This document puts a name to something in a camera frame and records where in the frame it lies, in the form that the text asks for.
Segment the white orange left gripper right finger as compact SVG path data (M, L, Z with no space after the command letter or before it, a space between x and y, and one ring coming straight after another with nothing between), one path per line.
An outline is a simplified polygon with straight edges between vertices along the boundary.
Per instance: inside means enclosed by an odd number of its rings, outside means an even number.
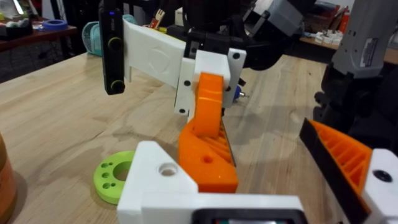
M299 134L343 213L343 223L397 223L397 156L305 119Z

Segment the bare white left gripper left finger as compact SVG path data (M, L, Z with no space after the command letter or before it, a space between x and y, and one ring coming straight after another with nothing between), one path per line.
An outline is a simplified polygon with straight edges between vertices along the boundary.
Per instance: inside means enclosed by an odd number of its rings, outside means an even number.
M137 145L117 206L119 223L191 223L196 182L154 141Z

